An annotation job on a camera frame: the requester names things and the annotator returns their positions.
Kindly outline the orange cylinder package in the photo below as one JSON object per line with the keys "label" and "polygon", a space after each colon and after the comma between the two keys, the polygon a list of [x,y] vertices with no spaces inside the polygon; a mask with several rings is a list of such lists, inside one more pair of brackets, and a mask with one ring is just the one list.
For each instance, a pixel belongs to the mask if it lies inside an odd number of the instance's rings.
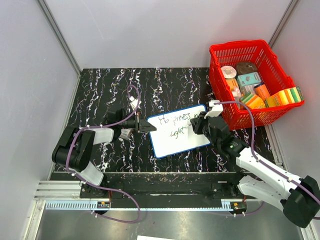
{"label": "orange cylinder package", "polygon": [[260,84],[257,84],[254,87],[254,91],[263,101],[265,101],[271,96],[266,85],[263,82]]}

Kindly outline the red plastic basket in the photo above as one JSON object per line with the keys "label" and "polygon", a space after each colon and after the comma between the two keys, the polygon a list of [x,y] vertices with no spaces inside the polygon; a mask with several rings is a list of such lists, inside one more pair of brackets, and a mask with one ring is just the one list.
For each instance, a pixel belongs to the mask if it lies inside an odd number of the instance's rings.
{"label": "red plastic basket", "polygon": [[264,40],[241,40],[209,48],[209,82],[224,102],[222,116],[231,130],[270,125],[304,104],[299,86],[287,76]]}

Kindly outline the yellow orange sponge pack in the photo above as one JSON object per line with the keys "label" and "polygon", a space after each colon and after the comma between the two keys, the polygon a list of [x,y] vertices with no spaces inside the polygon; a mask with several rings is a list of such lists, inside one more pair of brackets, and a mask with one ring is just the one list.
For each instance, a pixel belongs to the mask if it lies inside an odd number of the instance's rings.
{"label": "yellow orange sponge pack", "polygon": [[265,100],[267,108],[286,106],[289,104],[300,103],[304,100],[299,86],[286,88],[271,95]]}

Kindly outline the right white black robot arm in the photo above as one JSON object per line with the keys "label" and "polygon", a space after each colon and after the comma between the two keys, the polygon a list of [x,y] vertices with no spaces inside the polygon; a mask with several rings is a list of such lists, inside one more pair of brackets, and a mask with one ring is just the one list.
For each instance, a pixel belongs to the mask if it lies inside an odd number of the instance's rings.
{"label": "right white black robot arm", "polygon": [[227,192],[231,197],[246,195],[268,203],[300,228],[306,228],[317,219],[320,188],[313,177],[300,177],[258,155],[252,147],[231,134],[220,116],[209,117],[201,112],[190,120],[190,124],[193,132],[205,136],[222,158],[255,175],[244,175],[229,183]]}

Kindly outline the white paper sheet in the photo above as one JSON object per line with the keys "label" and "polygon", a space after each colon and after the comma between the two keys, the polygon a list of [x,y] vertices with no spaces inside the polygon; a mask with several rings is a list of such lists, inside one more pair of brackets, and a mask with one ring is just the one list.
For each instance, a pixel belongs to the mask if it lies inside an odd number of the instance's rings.
{"label": "white paper sheet", "polygon": [[153,236],[144,236],[144,235],[138,235],[137,240],[172,240],[169,238],[162,238],[162,237],[153,237]]}

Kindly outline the green yellow sponge box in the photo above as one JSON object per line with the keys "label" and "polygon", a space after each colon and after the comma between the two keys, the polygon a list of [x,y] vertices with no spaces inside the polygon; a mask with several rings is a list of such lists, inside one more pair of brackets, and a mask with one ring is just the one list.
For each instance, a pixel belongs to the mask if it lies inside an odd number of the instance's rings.
{"label": "green yellow sponge box", "polygon": [[262,98],[260,98],[257,94],[247,92],[240,98],[240,102],[245,104],[250,109],[264,109],[266,107]]}

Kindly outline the teal box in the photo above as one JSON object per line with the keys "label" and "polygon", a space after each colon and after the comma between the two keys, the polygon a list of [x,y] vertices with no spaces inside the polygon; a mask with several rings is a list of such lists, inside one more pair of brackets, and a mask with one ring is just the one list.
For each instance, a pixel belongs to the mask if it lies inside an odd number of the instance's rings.
{"label": "teal box", "polygon": [[237,76],[237,83],[239,87],[247,86],[247,85],[255,85],[255,84],[260,84],[261,78],[258,74],[258,72],[253,72],[253,73],[248,73],[248,74],[243,74],[243,75],[238,75]]}

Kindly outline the brown round item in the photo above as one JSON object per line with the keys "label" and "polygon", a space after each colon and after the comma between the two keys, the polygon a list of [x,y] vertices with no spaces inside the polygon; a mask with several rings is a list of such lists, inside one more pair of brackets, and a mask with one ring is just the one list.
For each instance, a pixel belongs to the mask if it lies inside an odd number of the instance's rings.
{"label": "brown round item", "polygon": [[238,62],[235,66],[238,75],[250,74],[258,71],[257,66],[250,61]]}

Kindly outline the blue framed whiteboard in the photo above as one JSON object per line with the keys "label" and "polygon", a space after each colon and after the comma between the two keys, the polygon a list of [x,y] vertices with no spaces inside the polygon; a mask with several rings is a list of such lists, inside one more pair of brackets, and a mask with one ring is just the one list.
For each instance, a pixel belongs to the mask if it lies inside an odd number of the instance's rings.
{"label": "blue framed whiteboard", "polygon": [[154,157],[162,159],[209,145],[204,135],[194,133],[190,123],[206,111],[205,105],[198,104],[148,117],[147,122],[156,127],[149,133]]}

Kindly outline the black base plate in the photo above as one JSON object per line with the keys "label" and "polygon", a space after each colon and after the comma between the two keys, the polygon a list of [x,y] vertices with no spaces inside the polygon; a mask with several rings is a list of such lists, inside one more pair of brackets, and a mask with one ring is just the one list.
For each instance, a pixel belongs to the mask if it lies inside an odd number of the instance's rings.
{"label": "black base plate", "polygon": [[241,199],[237,188],[247,172],[107,172],[105,188],[138,197],[188,196],[204,199]]}

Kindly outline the orange pink package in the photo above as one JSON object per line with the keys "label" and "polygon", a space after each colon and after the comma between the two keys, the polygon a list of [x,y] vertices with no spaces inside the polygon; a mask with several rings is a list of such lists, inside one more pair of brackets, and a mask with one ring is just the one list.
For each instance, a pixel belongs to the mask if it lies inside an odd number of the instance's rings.
{"label": "orange pink package", "polygon": [[238,82],[235,78],[226,78],[225,81],[231,92],[238,92],[240,90]]}

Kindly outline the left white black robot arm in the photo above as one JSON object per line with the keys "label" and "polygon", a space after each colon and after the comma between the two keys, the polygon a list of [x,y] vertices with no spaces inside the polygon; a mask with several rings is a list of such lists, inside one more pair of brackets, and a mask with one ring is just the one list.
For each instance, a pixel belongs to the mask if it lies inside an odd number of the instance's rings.
{"label": "left white black robot arm", "polygon": [[80,176],[81,180],[91,183],[90,190],[98,198],[106,196],[109,189],[104,174],[91,162],[93,146],[115,142],[124,129],[132,129],[138,133],[157,130],[155,126],[141,118],[139,112],[130,115],[126,114],[124,109],[108,112],[104,124],[108,127],[68,125],[51,156],[55,164],[68,167],[72,173]]}

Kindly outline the white grey box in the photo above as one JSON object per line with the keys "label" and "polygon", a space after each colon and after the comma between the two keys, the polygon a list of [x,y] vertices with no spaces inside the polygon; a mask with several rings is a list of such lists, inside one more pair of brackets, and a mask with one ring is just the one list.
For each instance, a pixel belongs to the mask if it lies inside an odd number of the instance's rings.
{"label": "white grey box", "polygon": [[240,88],[240,92],[243,95],[246,95],[247,93],[251,93],[251,94],[255,94],[255,86],[257,86],[257,84],[251,84],[251,85],[246,85]]}

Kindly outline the aluminium rail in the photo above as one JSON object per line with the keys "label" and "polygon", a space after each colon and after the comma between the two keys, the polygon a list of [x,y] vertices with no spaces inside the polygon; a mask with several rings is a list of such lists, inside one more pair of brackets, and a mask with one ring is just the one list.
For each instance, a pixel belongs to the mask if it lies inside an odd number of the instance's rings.
{"label": "aluminium rail", "polygon": [[81,193],[79,181],[40,181],[34,194],[35,200],[73,200]]}

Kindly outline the white tape roll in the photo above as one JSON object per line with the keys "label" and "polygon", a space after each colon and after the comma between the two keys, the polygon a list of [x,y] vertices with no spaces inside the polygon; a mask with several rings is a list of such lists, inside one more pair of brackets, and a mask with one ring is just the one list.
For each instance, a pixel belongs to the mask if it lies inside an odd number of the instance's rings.
{"label": "white tape roll", "polygon": [[222,66],[220,69],[225,79],[234,79],[237,76],[237,71],[232,66],[225,65]]}

